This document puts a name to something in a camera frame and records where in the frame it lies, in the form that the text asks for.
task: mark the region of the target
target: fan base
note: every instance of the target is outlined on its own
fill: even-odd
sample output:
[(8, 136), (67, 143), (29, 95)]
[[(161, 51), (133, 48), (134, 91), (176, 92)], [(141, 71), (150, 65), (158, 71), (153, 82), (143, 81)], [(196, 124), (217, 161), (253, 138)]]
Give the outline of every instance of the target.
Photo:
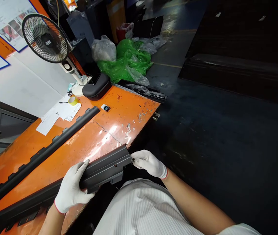
[(73, 92), (73, 95), (76, 96), (76, 97), (80, 97), (80, 96), (84, 96), (83, 95), (83, 87), (84, 85), (86, 85), (90, 79), (92, 77), (87, 77), (84, 81), (83, 81), (83, 85), (78, 85), (77, 87), (75, 87), (72, 92)]

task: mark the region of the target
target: white glove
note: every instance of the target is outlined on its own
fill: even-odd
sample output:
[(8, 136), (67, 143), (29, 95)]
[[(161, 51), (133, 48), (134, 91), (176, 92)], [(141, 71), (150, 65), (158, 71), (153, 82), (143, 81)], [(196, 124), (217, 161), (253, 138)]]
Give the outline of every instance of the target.
[(167, 177), (167, 168), (150, 151), (141, 150), (131, 154), (134, 158), (133, 165), (138, 169), (145, 169), (150, 175), (165, 179)]
[(89, 159), (85, 162), (79, 162), (69, 168), (64, 176), (60, 190), (54, 200), (55, 207), (60, 213), (68, 212), (72, 206), (79, 203), (86, 204), (94, 197), (94, 194), (84, 193), (79, 188), (80, 178), (88, 164)]

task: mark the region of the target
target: roll of tape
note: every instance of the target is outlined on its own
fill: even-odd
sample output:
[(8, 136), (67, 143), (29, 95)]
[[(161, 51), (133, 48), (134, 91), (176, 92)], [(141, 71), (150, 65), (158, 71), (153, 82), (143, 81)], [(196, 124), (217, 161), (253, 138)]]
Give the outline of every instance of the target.
[(68, 103), (72, 106), (75, 106), (78, 103), (79, 99), (76, 96), (72, 96), (69, 98)]

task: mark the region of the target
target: black fan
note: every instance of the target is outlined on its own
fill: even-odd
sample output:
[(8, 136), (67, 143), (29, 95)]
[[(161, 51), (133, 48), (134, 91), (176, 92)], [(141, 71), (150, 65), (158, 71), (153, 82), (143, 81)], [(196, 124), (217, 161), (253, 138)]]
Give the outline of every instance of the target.
[(40, 58), (51, 63), (66, 60), (69, 44), (62, 30), (51, 19), (29, 14), (23, 20), (22, 31), (28, 46)]

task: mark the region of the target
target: green plastic bag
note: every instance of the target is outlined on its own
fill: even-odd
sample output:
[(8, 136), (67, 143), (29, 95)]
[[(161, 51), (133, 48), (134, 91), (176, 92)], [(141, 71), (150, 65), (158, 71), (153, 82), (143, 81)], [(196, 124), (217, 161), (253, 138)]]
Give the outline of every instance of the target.
[(118, 83), (121, 79), (134, 82), (127, 71), (127, 65), (142, 75), (152, 66), (151, 54), (138, 50), (140, 42), (124, 39), (116, 47), (117, 61), (98, 61), (100, 71), (111, 78), (111, 82)]

